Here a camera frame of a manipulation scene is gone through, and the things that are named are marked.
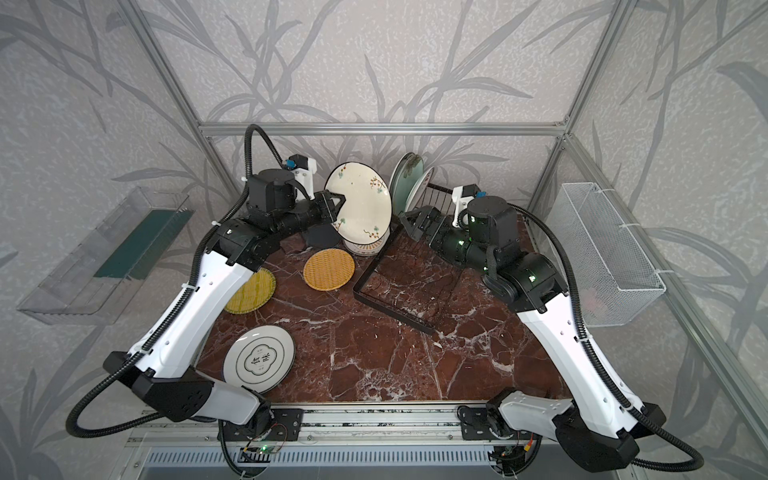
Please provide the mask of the cream floral plate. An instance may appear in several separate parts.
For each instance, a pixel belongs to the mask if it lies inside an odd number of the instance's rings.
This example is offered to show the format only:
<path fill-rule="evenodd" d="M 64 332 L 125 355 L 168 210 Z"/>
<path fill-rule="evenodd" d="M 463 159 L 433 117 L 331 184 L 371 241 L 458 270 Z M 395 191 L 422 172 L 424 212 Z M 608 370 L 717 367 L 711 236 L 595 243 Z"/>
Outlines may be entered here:
<path fill-rule="evenodd" d="M 345 197 L 344 205 L 332 223 L 344 240 L 369 245 L 378 241 L 389 228 L 392 215 L 390 192 L 370 166 L 358 162 L 337 166 L 327 179 L 325 189 Z"/>

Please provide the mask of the green rim lettered plate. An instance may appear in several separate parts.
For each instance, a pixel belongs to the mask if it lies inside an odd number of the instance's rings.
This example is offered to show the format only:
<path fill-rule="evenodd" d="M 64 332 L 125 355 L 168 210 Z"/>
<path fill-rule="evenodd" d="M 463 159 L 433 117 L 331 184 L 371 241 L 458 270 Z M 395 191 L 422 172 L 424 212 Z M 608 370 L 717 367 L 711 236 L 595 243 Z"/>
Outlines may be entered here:
<path fill-rule="evenodd" d="M 397 182 L 398 179 L 401 176 L 401 172 L 411 163 L 412 158 L 415 156 L 413 152 L 407 152 L 397 163 L 393 174 L 390 179 L 389 184 L 389 192 L 390 192 L 390 198 L 392 202 L 392 211 L 395 211 L 395 200 L 396 200 L 396 188 L 397 188 Z"/>

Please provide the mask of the mint green flower plate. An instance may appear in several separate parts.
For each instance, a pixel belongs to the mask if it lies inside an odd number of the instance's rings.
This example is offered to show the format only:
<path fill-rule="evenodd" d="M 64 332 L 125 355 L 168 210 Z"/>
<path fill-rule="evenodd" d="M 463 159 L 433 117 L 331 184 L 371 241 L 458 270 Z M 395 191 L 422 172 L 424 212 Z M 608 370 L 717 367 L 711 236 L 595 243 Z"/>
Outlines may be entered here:
<path fill-rule="evenodd" d="M 412 158 L 411 163 L 401 172 L 401 176 L 397 182 L 395 211 L 392 211 L 394 216 L 398 216 L 404 211 L 410 191 L 424 173 L 424 161 L 422 157 L 416 153 L 414 154 L 415 156 Z"/>

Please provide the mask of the orange woven bamboo plate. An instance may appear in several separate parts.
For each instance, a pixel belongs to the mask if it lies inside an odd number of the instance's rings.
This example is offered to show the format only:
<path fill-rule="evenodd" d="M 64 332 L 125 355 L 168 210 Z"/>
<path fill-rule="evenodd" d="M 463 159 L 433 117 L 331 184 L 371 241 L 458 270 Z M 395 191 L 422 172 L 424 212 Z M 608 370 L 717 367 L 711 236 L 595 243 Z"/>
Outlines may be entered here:
<path fill-rule="evenodd" d="M 318 291 L 332 291 L 344 286 L 355 272 L 352 256 L 344 250 L 331 248 L 312 255 L 303 269 L 305 283 Z"/>

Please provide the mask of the yellow woven plate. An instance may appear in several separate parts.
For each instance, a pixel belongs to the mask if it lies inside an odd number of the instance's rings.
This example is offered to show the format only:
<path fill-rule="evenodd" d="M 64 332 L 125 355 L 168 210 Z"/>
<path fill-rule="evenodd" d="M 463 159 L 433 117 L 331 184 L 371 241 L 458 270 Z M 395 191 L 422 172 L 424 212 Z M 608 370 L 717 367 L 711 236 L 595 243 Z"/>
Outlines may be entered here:
<path fill-rule="evenodd" d="M 261 268 L 232 296 L 224 310 L 238 315 L 256 311 L 272 298 L 275 290 L 275 276 L 268 269 Z"/>

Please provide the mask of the orange sunburst plate front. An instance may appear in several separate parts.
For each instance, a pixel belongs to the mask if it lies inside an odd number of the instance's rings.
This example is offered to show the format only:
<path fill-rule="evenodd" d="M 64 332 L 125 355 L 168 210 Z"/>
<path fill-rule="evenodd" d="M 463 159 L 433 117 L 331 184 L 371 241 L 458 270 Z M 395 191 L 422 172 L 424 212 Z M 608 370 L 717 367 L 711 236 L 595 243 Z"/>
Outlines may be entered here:
<path fill-rule="evenodd" d="M 404 212 L 407 213 L 409 211 L 412 211 L 416 208 L 417 203 L 420 201 L 420 199 L 423 197 L 426 189 L 428 188 L 428 184 L 433 176 L 434 168 L 430 167 L 427 170 L 424 171 L 424 173 L 421 175 L 421 177 L 417 180 L 414 187 L 409 193 L 409 196 L 407 198 L 406 206 Z"/>

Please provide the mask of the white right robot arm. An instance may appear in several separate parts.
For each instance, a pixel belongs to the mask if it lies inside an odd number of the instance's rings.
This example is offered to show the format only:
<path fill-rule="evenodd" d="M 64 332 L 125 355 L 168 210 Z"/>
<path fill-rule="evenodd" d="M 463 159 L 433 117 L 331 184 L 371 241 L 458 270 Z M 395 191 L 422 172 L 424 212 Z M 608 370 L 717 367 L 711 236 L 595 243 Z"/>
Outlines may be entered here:
<path fill-rule="evenodd" d="M 703 467 L 703 456 L 664 429 L 660 407 L 635 395 L 593 340 L 571 262 L 541 219 L 500 197 L 482 196 L 469 201 L 458 221 L 431 206 L 403 212 L 399 220 L 413 240 L 425 239 L 446 262 L 481 273 L 485 287 L 544 347 L 572 395 L 497 395 L 487 404 L 495 434 L 524 430 L 553 439 L 593 473 L 629 465 L 668 473 Z"/>

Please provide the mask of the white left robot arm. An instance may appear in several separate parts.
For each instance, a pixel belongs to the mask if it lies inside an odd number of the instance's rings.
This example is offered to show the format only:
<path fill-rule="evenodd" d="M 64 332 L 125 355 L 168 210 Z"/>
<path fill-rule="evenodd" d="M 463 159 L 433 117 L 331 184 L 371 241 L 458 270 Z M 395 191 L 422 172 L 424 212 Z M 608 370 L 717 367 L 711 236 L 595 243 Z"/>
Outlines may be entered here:
<path fill-rule="evenodd" d="M 189 279 L 161 318 L 127 352 L 104 362 L 107 378 L 79 400 L 65 428 L 76 438 L 113 435 L 153 420 L 203 418 L 244 428 L 253 436 L 273 423 L 269 401 L 198 372 L 198 347 L 233 295 L 281 247 L 282 240 L 335 222 L 346 199 L 327 190 L 308 193 L 257 124 L 244 133 L 247 184 L 235 204 L 196 247 Z M 78 420 L 109 386 L 121 382 L 154 413 L 118 425 L 89 429 Z"/>

